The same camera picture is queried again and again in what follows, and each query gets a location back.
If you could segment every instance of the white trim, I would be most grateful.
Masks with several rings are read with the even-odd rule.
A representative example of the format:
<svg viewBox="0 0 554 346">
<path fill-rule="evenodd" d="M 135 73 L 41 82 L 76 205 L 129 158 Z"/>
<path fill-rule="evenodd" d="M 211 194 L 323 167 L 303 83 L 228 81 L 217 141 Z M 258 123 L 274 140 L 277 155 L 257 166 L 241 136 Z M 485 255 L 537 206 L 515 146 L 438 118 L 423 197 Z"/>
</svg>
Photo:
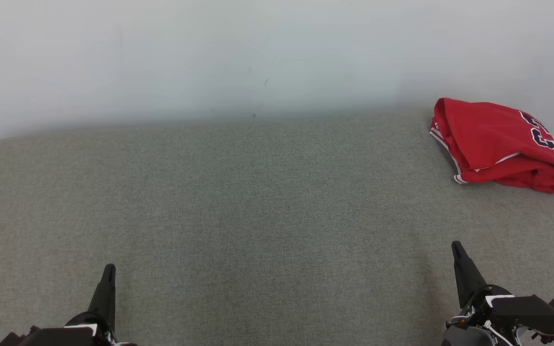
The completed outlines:
<svg viewBox="0 0 554 346">
<path fill-rule="evenodd" d="M 444 138 L 444 136 L 441 135 L 440 130 L 436 129 L 435 127 L 431 127 L 431 131 L 435 132 L 440 138 Z"/>
<path fill-rule="evenodd" d="M 446 145 L 446 143 L 444 143 L 444 141 L 441 140 L 441 139 L 435 134 L 435 132 L 429 131 L 429 134 L 430 134 L 431 136 L 433 136 L 433 138 L 435 138 L 436 140 L 438 140 L 438 141 L 444 146 L 444 148 L 446 148 L 446 150 L 448 151 L 448 155 L 450 155 L 450 157 L 453 158 L 454 165 L 457 166 L 457 172 L 459 173 L 459 175 L 461 175 L 461 167 L 459 167 L 459 163 L 457 162 L 457 159 L 455 159 L 454 156 L 450 153 L 450 149 L 448 149 L 448 145 Z"/>
<path fill-rule="evenodd" d="M 502 161 L 505 161 L 505 160 L 507 160 L 507 159 L 509 159 L 509 158 L 513 158 L 513 157 L 515 157 L 516 155 L 521 155 L 521 153 L 510 154 L 510 155 L 506 156 L 505 158 L 502 158 L 502 159 L 499 160 L 498 162 L 495 162 L 495 164 L 498 164 L 498 163 L 500 163 L 500 162 L 502 162 Z"/>
<path fill-rule="evenodd" d="M 468 182 L 466 182 L 465 179 L 463 179 L 463 177 L 460 175 L 460 174 L 457 174 L 454 176 L 454 179 L 457 181 L 457 183 L 459 184 L 468 184 Z"/>
</svg>

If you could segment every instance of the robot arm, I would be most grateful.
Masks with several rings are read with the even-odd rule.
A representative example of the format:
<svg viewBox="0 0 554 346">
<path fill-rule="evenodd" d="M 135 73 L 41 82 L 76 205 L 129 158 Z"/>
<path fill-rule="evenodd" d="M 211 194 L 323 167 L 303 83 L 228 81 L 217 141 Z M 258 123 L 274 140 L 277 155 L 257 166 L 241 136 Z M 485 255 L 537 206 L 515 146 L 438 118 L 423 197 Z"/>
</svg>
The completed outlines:
<svg viewBox="0 0 554 346">
<path fill-rule="evenodd" d="M 533 295 L 515 297 L 498 285 L 487 284 L 463 245 L 453 241 L 454 274 L 459 294 L 458 316 L 446 322 L 442 346 L 522 346 L 526 329 L 554 340 L 554 299 L 547 303 Z"/>
<path fill-rule="evenodd" d="M 9 333 L 0 346 L 132 346 L 117 343 L 114 336 L 115 272 L 114 265 L 106 265 L 87 311 L 76 315 L 65 327 L 33 326 L 27 335 Z"/>
</svg>

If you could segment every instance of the white wall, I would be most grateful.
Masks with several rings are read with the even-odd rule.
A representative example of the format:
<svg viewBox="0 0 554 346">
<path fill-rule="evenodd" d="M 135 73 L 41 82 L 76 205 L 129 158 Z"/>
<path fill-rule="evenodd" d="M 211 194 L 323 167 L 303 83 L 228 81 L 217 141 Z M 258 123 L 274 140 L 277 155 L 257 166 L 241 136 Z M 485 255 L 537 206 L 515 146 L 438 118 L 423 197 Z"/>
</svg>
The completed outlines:
<svg viewBox="0 0 554 346">
<path fill-rule="evenodd" d="M 0 138 L 442 96 L 554 133 L 554 1 L 0 0 Z"/>
</svg>

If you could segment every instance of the red jersey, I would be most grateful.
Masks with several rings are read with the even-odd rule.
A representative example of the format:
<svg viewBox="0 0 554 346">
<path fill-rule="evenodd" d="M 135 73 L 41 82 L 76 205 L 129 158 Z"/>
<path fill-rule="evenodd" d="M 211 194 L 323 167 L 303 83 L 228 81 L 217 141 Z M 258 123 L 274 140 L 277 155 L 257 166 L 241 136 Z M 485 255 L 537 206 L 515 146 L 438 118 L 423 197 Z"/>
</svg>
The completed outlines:
<svg viewBox="0 0 554 346">
<path fill-rule="evenodd" d="M 495 180 L 554 193 L 554 139 L 526 112 L 443 98 L 430 133 L 453 157 L 460 184 Z"/>
</svg>

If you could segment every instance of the gray mat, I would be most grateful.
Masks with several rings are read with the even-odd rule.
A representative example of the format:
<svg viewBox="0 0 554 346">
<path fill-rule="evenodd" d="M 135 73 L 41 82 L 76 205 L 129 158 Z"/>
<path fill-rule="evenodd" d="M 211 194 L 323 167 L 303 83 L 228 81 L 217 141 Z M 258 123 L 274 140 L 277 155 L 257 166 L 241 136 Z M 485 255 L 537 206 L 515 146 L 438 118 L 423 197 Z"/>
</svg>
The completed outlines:
<svg viewBox="0 0 554 346">
<path fill-rule="evenodd" d="M 0 141 L 0 340 L 60 326 L 117 266 L 119 339 L 431 345 L 450 242 L 554 297 L 554 195 L 461 186 L 428 112 Z"/>
</svg>

